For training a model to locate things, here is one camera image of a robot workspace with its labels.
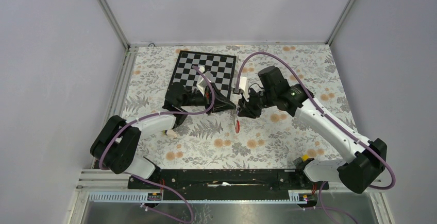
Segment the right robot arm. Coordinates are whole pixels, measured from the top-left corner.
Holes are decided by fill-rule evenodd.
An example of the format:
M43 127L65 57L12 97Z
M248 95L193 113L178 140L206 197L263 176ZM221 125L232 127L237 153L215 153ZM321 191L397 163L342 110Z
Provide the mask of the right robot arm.
M269 66L258 73L262 87L251 88L247 78L238 76L235 93L239 117L258 118L262 109L277 107L295 119L309 125L339 154L340 159L301 161L296 168L296 184L303 189L315 182L338 182L360 194L387 168L387 145L381 139L370 140L348 127L330 113L313 94L301 84L289 85L279 68Z

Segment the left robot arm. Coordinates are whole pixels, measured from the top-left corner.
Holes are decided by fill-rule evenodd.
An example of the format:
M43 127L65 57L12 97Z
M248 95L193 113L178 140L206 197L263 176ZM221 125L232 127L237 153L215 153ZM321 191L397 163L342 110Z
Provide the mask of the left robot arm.
M136 155L138 143L147 136L180 126L188 116L183 108L191 106L204 106L206 114L236 107L214 84L201 90L188 90L180 82L172 83L165 95L162 112L131 121L118 115L110 117L91 145L90 154L113 173L139 176L145 187L154 188L160 181L160 175L155 171L158 167Z

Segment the red tag keyring bundle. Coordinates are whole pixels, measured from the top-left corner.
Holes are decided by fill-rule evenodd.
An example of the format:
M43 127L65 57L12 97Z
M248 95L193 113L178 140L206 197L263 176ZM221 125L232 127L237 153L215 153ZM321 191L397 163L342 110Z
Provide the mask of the red tag keyring bundle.
M240 122L238 120L238 110L235 110L233 112L233 118L234 118L235 133L238 134L240 132Z

